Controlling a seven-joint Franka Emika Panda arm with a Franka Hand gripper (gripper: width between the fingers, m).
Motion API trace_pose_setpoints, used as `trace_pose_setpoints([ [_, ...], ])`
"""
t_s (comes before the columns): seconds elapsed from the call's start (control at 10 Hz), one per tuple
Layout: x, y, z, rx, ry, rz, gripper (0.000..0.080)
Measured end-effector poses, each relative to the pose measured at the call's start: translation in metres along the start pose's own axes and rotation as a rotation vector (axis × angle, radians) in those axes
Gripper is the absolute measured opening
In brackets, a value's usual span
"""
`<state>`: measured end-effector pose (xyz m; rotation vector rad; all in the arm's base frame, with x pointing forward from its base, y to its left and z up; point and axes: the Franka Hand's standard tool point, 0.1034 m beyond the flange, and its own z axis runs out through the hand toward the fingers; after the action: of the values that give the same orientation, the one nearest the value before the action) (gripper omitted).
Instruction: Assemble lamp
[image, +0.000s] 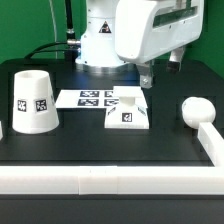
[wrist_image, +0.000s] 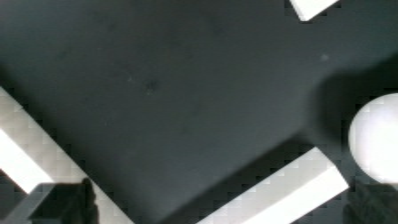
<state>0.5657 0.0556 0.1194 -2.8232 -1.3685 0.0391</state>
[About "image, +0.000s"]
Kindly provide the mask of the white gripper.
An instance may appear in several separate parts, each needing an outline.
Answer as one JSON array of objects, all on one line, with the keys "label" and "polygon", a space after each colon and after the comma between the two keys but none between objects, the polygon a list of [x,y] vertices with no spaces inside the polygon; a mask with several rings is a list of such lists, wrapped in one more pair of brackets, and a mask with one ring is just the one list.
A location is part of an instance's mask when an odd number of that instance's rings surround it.
[{"label": "white gripper", "polygon": [[166,70],[170,73],[180,71],[184,45],[201,34],[203,12],[204,0],[118,2],[115,51],[121,60],[137,64],[142,88],[153,86],[153,62],[150,60],[158,56],[171,51]]}]

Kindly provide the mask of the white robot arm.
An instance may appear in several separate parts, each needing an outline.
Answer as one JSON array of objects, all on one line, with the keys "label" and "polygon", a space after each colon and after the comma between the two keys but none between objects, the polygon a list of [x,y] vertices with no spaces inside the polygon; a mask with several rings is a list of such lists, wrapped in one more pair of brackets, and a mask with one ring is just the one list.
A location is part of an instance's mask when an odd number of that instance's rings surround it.
[{"label": "white robot arm", "polygon": [[155,58],[168,53],[167,70],[178,72],[202,31],[204,0],[86,0],[86,7],[78,68],[100,75],[136,68],[143,88],[153,84]]}]

